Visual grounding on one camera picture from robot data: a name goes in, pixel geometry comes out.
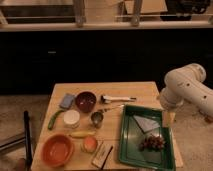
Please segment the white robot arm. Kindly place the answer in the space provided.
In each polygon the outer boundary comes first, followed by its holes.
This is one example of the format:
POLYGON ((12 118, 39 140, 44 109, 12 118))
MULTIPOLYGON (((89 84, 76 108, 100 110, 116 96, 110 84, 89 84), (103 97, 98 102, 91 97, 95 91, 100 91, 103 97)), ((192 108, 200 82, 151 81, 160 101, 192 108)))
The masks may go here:
POLYGON ((165 87, 158 96, 163 111, 172 114, 188 101, 200 109, 207 123, 213 123, 213 89, 203 84, 205 79, 206 71, 197 63, 169 71, 164 77, 165 87))

